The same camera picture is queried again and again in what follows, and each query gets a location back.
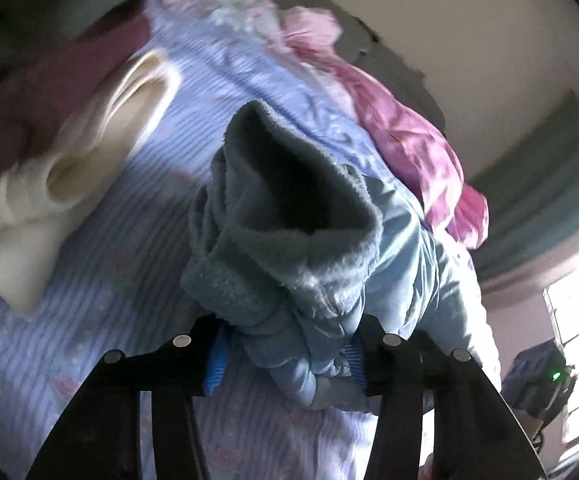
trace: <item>pink blanket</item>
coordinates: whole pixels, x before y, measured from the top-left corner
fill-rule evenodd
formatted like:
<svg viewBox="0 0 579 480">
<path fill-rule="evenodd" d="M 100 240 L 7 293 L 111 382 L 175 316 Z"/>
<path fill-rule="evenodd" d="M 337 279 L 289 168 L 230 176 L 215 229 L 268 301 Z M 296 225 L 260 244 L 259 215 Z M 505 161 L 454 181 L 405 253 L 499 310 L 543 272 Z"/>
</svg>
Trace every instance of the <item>pink blanket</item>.
<svg viewBox="0 0 579 480">
<path fill-rule="evenodd" d="M 341 28 L 330 11 L 294 7 L 283 13 L 286 45 L 296 56 L 335 75 L 351 95 L 359 124 L 388 167 L 421 201 L 434 229 L 447 229 L 467 248 L 487 238 L 487 200 L 464 184 L 458 156 L 429 121 L 400 104 L 379 81 L 336 55 Z"/>
</svg>

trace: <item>white fabric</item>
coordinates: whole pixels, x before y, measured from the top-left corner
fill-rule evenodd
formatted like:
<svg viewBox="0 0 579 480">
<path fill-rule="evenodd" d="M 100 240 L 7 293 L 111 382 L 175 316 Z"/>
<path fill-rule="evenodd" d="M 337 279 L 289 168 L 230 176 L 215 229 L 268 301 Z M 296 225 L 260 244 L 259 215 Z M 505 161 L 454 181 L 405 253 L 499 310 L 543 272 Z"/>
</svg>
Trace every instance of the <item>white fabric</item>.
<svg viewBox="0 0 579 480">
<path fill-rule="evenodd" d="M 162 50 L 123 63 L 49 153 L 0 176 L 0 296 L 20 316 L 36 313 L 61 245 L 145 143 L 180 81 Z"/>
<path fill-rule="evenodd" d="M 166 9 L 199 13 L 216 25 L 225 25 L 247 38 L 262 41 L 279 56 L 279 62 L 310 85 L 322 89 L 338 107 L 358 123 L 354 101 L 333 75 L 300 62 L 285 45 L 279 9 L 271 0 L 159 0 Z"/>
</svg>

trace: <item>bed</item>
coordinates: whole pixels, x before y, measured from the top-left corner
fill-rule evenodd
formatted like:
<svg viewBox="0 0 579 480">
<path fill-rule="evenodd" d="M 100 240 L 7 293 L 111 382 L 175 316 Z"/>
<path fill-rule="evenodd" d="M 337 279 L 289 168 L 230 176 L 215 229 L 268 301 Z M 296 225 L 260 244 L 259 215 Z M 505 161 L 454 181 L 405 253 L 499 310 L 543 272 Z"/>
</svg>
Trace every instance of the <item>bed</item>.
<svg viewBox="0 0 579 480">
<path fill-rule="evenodd" d="M 274 0 L 333 10 L 345 33 L 338 52 L 382 81 L 439 129 L 442 112 L 420 73 L 362 22 L 329 0 Z M 108 349 L 152 351 L 194 318 L 179 287 L 188 258 L 186 214 L 226 124 L 245 102 L 270 104 L 292 127 L 371 176 L 390 178 L 367 132 L 318 89 L 224 27 L 150 1 L 153 39 L 183 75 L 157 131 L 101 205 L 64 246 L 32 323 L 0 300 L 0 467 L 23 479 L 79 384 Z M 150 402 L 142 399 L 144 477 L 155 478 Z M 195 403 L 208 466 L 221 479 L 362 478 L 373 415 L 305 412 L 234 344 L 217 391 Z"/>
</svg>

